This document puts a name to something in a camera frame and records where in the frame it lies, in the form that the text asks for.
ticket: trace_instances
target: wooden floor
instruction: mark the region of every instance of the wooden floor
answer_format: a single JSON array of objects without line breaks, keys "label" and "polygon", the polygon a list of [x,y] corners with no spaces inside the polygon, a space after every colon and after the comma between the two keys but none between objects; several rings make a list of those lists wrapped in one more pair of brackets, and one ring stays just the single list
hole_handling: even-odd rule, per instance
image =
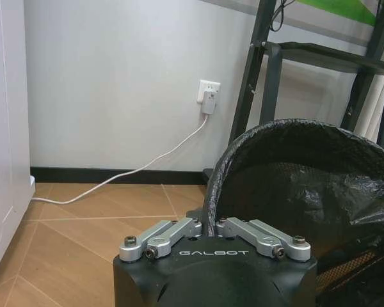
[{"label": "wooden floor", "polygon": [[[91,184],[37,184],[67,200]],[[110,184],[70,205],[31,203],[0,263],[0,307],[112,307],[112,260],[127,235],[201,207],[205,187]]]}]

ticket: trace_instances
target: black plastic bag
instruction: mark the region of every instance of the black plastic bag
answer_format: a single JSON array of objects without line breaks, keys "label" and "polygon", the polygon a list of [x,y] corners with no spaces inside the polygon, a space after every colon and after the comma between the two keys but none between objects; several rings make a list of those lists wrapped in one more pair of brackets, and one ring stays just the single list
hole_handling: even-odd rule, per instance
[{"label": "black plastic bag", "polygon": [[[311,120],[249,130],[227,148],[210,179],[208,235],[223,216],[304,235],[319,260],[320,306],[335,299],[384,306],[384,287],[359,280],[371,272],[374,281],[384,269],[384,150],[373,142]],[[351,288],[356,295],[348,297]]]}]

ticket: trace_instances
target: electrical socket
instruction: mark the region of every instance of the electrical socket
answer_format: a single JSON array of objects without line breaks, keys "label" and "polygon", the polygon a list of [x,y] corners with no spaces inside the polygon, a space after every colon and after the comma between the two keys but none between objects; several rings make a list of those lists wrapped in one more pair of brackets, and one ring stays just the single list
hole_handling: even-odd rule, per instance
[{"label": "electrical socket", "polygon": [[220,83],[213,81],[200,80],[199,81],[199,89],[198,89],[198,98],[196,101],[201,104],[204,101],[204,93],[205,91],[214,91],[219,93],[220,91]]}]

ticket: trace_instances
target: white cabinet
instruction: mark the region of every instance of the white cabinet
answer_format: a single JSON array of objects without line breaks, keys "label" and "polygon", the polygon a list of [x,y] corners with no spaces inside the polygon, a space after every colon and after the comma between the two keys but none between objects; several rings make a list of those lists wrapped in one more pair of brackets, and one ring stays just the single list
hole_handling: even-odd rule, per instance
[{"label": "white cabinet", "polygon": [[23,0],[0,0],[0,261],[34,193]]}]

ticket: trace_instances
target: curtain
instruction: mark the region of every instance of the curtain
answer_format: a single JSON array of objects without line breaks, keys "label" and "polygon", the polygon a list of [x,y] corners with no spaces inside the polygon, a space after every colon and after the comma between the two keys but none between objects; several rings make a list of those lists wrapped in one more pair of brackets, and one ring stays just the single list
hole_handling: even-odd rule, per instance
[{"label": "curtain", "polygon": [[355,133],[377,141],[384,106],[384,76],[376,76],[371,84],[364,107],[357,121]]}]

